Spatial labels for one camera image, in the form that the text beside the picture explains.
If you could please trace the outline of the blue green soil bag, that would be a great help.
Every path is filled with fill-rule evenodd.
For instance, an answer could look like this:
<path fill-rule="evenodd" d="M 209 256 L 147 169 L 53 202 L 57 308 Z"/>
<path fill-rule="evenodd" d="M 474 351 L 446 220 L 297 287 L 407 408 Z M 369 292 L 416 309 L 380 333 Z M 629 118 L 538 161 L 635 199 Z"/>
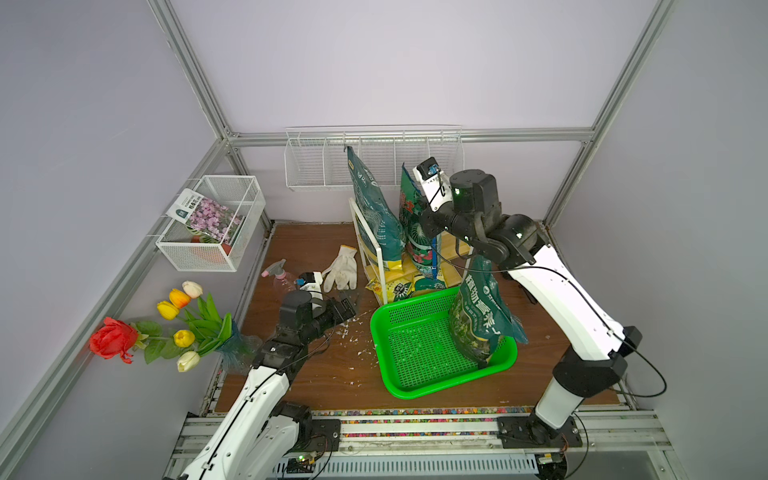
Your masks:
<path fill-rule="evenodd" d="M 438 256 L 434 253 L 437 238 L 428 237 L 420 218 L 426 199 L 405 164 L 401 165 L 399 220 L 405 235 L 405 250 L 418 272 L 426 279 L 443 282 Z"/>

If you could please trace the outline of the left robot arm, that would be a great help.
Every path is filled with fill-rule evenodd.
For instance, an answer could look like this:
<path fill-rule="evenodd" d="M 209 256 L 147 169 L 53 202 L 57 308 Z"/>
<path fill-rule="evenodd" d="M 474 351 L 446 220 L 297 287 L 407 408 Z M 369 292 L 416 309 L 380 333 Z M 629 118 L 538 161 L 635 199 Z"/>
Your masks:
<path fill-rule="evenodd" d="M 268 479 L 288 453 L 308 479 L 320 477 L 339 449 L 340 422 L 315 420 L 285 395 L 299 371 L 330 346 L 335 327 L 359 314 L 359 293 L 285 295 L 274 334 L 257 352 L 246 382 L 215 433 L 179 479 Z"/>

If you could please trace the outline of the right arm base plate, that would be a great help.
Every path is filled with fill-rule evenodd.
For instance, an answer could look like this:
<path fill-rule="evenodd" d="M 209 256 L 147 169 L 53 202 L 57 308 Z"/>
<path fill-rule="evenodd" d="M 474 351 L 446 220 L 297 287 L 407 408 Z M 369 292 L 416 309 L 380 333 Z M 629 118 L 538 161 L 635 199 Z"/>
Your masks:
<path fill-rule="evenodd" d="M 502 416 L 496 419 L 498 434 L 505 449 L 549 448 L 565 450 L 583 446 L 580 430 L 573 416 L 560 428 L 550 427 L 535 414 L 527 417 Z"/>

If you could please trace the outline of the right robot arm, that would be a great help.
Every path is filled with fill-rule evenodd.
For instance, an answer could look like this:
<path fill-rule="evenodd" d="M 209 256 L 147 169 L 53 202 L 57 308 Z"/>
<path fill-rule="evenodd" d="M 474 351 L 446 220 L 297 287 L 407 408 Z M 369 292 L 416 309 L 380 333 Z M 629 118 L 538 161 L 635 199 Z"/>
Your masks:
<path fill-rule="evenodd" d="M 562 429 L 581 403 L 617 384 L 642 334 L 624 327 L 594 303 L 561 261 L 538 223 L 507 215 L 496 178 L 479 169 L 447 175 L 432 159 L 413 170 L 426 206 L 424 233 L 447 232 L 470 245 L 521 284 L 570 342 L 527 421 L 533 440 Z"/>

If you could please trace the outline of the dark green fertilizer bag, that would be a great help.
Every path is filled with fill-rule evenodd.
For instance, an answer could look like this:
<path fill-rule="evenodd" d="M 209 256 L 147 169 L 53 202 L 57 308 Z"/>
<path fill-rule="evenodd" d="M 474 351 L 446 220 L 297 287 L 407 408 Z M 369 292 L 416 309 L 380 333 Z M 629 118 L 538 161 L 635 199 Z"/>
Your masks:
<path fill-rule="evenodd" d="M 378 263 L 378 254 L 372 243 L 375 240 L 381 249 L 383 267 L 387 271 L 402 269 L 404 251 L 404 233 L 399 219 L 389 208 L 384 195 L 369 168 L 354 152 L 346 146 L 348 170 L 352 180 L 355 203 L 372 236 L 362 229 L 365 254 L 373 264 Z"/>
<path fill-rule="evenodd" d="M 504 339 L 529 343 L 521 321 L 504 302 L 491 270 L 492 263 L 485 257 L 471 259 L 449 311 L 456 349 L 480 369 L 489 365 Z"/>

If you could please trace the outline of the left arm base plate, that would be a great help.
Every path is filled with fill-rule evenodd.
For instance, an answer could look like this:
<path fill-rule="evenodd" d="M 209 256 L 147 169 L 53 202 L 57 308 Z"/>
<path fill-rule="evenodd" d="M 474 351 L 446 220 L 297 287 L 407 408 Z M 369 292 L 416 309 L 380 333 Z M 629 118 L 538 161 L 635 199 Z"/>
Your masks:
<path fill-rule="evenodd" d="M 337 419 L 309 419 L 293 421 L 298 428 L 296 441 L 289 449 L 293 452 L 336 452 L 341 440 L 341 421 Z"/>

